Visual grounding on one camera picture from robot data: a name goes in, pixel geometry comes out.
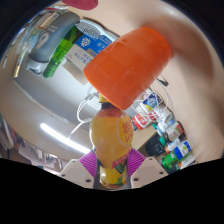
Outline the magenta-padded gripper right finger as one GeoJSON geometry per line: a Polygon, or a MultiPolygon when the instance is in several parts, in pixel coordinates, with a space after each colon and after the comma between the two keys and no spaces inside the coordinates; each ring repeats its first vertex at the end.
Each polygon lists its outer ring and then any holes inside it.
{"type": "Polygon", "coordinates": [[[135,149],[127,158],[127,170],[132,188],[143,187],[168,175],[154,157],[145,157],[135,149]]]}

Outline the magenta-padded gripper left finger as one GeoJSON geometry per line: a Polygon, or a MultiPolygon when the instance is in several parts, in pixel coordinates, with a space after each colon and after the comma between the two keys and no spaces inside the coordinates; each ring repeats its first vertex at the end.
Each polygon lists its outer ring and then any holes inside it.
{"type": "Polygon", "coordinates": [[[59,176],[81,187],[92,189],[96,173],[97,158],[91,150],[80,159],[71,159],[59,176]]]}

